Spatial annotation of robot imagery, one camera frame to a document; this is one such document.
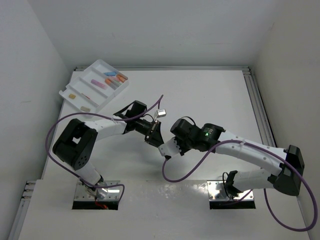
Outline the yellow eraser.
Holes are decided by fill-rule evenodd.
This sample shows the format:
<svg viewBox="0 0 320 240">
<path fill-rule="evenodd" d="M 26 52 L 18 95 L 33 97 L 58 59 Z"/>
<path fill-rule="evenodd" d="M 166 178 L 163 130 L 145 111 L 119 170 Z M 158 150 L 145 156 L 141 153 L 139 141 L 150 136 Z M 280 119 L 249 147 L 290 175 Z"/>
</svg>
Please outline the yellow eraser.
<svg viewBox="0 0 320 240">
<path fill-rule="evenodd" d="M 70 99 L 75 99 L 75 98 L 76 98 L 76 95 L 74 95 L 74 94 L 71 93 L 71 94 L 68 95 L 68 97 L 69 97 Z"/>
</svg>

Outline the purple pink highlighter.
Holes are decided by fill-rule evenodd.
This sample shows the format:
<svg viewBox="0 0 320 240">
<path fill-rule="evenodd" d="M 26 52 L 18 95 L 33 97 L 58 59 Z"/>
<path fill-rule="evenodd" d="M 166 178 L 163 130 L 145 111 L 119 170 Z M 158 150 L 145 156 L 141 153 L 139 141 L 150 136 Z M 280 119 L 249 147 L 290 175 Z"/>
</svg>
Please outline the purple pink highlighter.
<svg viewBox="0 0 320 240">
<path fill-rule="evenodd" d="M 95 79 L 92 79 L 90 82 L 91 82 L 93 85 L 95 85 L 95 86 L 97 86 L 97 87 L 99 87 L 99 88 L 101 88 L 101 89 L 103 89 L 103 90 L 106 90 L 106 89 L 108 88 L 105 84 L 103 84 L 103 83 L 101 83 L 101 82 L 99 82 L 99 81 L 97 81 L 97 80 L 95 80 Z"/>
</svg>

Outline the red pen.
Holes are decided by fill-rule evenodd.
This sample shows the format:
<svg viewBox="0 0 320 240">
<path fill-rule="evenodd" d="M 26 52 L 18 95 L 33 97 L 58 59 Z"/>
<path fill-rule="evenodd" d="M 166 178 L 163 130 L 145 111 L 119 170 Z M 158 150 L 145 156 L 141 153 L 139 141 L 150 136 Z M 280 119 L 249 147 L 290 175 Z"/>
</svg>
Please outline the red pen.
<svg viewBox="0 0 320 240">
<path fill-rule="evenodd" d="M 87 98 L 88 100 L 92 101 L 95 105 L 98 105 L 96 102 L 94 102 L 89 96 L 85 95 L 84 93 L 81 93 L 81 95 L 83 95 L 85 98 Z"/>
</svg>

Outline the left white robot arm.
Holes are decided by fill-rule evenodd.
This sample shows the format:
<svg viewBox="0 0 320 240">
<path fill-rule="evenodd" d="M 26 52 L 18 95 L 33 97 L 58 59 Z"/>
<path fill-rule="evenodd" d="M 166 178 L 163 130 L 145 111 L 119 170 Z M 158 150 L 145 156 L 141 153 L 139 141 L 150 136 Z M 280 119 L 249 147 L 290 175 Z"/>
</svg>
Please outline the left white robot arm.
<svg viewBox="0 0 320 240">
<path fill-rule="evenodd" d="M 97 141 L 136 131 L 144 135 L 144 141 L 153 147 L 157 148 L 164 143 L 161 122 L 157 119 L 143 119 L 146 114 L 147 105 L 135 100 L 108 119 L 80 121 L 74 118 L 63 130 L 52 151 L 74 170 L 89 189 L 95 191 L 95 186 L 103 181 L 103 177 L 89 162 Z"/>
</svg>

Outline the white eraser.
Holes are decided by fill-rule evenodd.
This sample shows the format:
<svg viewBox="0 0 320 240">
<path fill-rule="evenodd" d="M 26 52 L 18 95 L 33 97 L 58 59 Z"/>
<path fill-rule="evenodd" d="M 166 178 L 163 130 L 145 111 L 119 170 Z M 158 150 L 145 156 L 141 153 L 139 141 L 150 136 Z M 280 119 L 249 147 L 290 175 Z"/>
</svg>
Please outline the white eraser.
<svg viewBox="0 0 320 240">
<path fill-rule="evenodd" d="M 87 113 L 89 113 L 89 112 L 91 111 L 90 108 L 84 107 L 84 106 L 81 106 L 81 107 L 80 107 L 80 110 L 81 110 L 81 111 L 84 111 L 84 112 L 87 112 Z"/>
</svg>

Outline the orange capped white highlighter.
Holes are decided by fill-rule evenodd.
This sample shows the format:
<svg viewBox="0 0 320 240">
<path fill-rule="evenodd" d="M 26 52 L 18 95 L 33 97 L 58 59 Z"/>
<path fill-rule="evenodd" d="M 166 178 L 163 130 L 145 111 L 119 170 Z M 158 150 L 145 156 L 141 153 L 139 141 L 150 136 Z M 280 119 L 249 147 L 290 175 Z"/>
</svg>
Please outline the orange capped white highlighter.
<svg viewBox="0 0 320 240">
<path fill-rule="evenodd" d="M 106 79 L 105 79 L 105 82 L 106 82 L 107 84 L 109 84 L 109 85 L 113 84 L 113 85 L 115 85 L 116 87 L 119 87 L 119 86 L 121 85 L 118 81 L 112 80 L 112 79 L 109 79 L 109 78 L 106 78 Z"/>
</svg>

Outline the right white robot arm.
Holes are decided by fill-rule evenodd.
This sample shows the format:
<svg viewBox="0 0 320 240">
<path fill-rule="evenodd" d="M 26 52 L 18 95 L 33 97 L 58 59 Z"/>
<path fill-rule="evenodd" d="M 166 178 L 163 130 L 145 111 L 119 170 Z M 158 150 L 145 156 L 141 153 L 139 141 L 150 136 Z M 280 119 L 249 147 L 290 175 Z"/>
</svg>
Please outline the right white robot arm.
<svg viewBox="0 0 320 240">
<path fill-rule="evenodd" d="M 162 155 L 184 155 L 189 150 L 231 156 L 258 166 L 259 170 L 234 170 L 225 181 L 225 193 L 237 196 L 251 189 L 275 189 L 298 196 L 305 164 L 301 150 L 294 145 L 276 148 L 241 138 L 223 127 L 206 123 L 203 127 L 178 119 L 170 129 L 174 137 L 164 144 Z"/>
</svg>

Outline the blue highlighter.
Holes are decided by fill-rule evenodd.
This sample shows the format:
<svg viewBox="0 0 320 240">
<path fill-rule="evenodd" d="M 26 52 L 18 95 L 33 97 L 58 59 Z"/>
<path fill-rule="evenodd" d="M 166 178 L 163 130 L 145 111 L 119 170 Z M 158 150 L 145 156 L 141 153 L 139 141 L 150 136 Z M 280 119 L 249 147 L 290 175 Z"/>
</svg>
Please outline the blue highlighter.
<svg viewBox="0 0 320 240">
<path fill-rule="evenodd" d="M 106 75 L 106 76 L 111 76 L 111 77 L 114 77 L 114 76 L 117 75 L 117 73 L 116 73 L 115 71 L 112 71 L 112 72 L 104 72 L 103 74 Z"/>
</svg>

